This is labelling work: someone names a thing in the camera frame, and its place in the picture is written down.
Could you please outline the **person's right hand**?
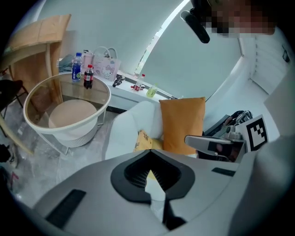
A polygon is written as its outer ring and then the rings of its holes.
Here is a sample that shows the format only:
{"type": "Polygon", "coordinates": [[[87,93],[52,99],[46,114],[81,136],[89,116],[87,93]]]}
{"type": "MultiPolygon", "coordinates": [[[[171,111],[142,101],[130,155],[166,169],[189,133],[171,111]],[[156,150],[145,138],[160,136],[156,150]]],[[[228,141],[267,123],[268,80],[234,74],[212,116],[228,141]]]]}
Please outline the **person's right hand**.
{"type": "Polygon", "coordinates": [[[241,146],[217,144],[215,149],[215,153],[217,154],[215,155],[208,155],[200,151],[197,151],[196,153],[200,159],[235,162],[240,150],[241,146]]]}

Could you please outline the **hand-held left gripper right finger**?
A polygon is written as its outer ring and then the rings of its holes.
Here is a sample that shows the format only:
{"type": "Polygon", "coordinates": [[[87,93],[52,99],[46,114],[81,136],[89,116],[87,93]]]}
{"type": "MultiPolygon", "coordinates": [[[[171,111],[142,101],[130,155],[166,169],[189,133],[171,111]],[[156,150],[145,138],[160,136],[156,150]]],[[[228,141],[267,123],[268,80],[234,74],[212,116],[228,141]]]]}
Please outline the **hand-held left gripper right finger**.
{"type": "Polygon", "coordinates": [[[151,150],[152,171],[165,190],[163,219],[150,230],[230,230],[244,196],[244,163],[151,150]]]}

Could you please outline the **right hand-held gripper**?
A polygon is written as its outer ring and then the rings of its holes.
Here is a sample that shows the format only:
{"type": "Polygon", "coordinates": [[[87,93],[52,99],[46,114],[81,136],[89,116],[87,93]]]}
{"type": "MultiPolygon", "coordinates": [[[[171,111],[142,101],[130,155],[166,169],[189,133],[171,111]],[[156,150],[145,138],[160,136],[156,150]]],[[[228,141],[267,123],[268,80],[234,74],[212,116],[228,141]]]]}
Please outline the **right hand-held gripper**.
{"type": "Polygon", "coordinates": [[[217,152],[218,145],[241,146],[235,161],[240,162],[246,153],[257,151],[264,144],[268,143],[268,134],[264,117],[259,115],[242,124],[226,126],[224,139],[187,135],[184,142],[201,152],[217,152]]]}

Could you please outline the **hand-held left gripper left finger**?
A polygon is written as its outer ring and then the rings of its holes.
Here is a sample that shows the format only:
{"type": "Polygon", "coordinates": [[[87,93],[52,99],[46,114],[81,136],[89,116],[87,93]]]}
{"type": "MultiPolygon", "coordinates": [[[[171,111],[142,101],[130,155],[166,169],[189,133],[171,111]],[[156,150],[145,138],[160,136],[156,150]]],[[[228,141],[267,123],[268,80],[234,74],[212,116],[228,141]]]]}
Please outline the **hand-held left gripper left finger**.
{"type": "Polygon", "coordinates": [[[34,210],[47,222],[50,235],[74,236],[161,236],[168,232],[150,204],[131,202],[112,185],[133,196],[145,190],[132,185],[115,168],[144,155],[143,151],[88,165],[44,194],[34,210]]]}

